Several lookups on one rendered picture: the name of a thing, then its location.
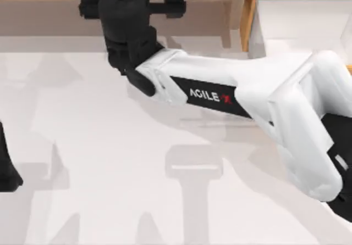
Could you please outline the pale wooden cupboard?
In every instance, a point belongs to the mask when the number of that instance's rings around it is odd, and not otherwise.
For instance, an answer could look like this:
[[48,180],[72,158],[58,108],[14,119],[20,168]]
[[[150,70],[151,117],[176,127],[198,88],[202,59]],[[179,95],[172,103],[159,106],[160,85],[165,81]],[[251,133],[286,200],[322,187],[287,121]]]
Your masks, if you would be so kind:
[[[185,15],[153,15],[163,36],[220,36],[239,26],[244,0],[186,0]],[[0,0],[0,36],[98,36],[97,20],[79,15],[80,0]]]

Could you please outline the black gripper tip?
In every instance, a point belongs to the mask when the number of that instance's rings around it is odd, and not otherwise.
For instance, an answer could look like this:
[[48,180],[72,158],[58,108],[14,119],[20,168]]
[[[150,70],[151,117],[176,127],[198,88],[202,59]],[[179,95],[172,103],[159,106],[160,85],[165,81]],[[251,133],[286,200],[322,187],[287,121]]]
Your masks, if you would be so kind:
[[0,193],[15,192],[23,182],[10,158],[3,124],[0,121]]

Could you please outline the white sink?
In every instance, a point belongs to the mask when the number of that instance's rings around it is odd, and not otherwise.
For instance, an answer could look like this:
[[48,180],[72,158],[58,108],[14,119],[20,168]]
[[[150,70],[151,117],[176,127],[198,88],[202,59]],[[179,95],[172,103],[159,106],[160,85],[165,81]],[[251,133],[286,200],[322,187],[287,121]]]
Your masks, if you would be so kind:
[[333,50],[352,65],[352,0],[258,0],[249,57]]

